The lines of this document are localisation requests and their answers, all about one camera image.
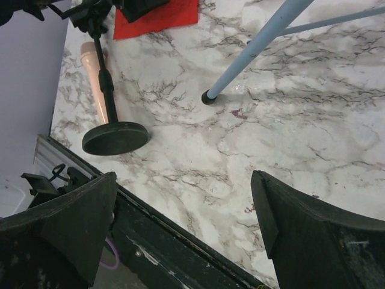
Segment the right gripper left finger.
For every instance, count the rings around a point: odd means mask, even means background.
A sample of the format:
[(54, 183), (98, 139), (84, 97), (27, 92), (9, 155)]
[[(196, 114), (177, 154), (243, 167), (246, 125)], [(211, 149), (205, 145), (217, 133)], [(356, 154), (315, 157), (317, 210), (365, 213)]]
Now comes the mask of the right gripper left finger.
[(1, 288), (90, 288), (117, 197), (106, 173), (1, 219)]

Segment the red music sheet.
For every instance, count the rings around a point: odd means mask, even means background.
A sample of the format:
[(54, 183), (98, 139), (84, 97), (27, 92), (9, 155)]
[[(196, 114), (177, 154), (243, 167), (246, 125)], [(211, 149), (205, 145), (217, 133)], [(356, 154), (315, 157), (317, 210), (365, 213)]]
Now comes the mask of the red music sheet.
[(113, 39), (131, 39), (147, 33), (158, 33), (167, 28), (194, 25), (199, 18), (198, 6), (198, 0), (169, 1), (132, 23), (116, 9)]

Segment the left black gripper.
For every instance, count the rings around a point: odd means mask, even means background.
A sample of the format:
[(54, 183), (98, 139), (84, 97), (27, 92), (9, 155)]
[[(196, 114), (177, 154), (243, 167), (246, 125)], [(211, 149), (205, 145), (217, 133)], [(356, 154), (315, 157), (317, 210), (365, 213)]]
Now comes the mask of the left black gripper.
[(168, 3), (169, 0), (116, 0), (115, 7), (129, 23), (133, 23), (154, 9)]

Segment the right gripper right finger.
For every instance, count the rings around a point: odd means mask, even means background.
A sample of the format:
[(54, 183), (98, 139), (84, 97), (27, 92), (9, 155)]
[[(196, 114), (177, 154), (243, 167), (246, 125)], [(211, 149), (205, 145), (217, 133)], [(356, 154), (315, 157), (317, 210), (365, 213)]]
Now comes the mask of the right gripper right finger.
[(251, 177), (266, 254), (280, 288), (384, 288), (384, 221)]

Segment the light blue music stand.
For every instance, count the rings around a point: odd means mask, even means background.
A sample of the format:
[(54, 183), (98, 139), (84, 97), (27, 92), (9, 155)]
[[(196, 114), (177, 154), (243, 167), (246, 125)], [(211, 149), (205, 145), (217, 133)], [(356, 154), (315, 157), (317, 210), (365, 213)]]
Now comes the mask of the light blue music stand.
[(352, 14), (290, 27), (289, 25), (312, 3), (312, 0), (285, 0), (256, 36), (247, 43), (240, 55), (219, 77), (215, 84), (202, 94), (202, 102), (205, 105), (213, 104), (218, 95), (277, 37), (384, 13), (384, 7), (372, 8)]

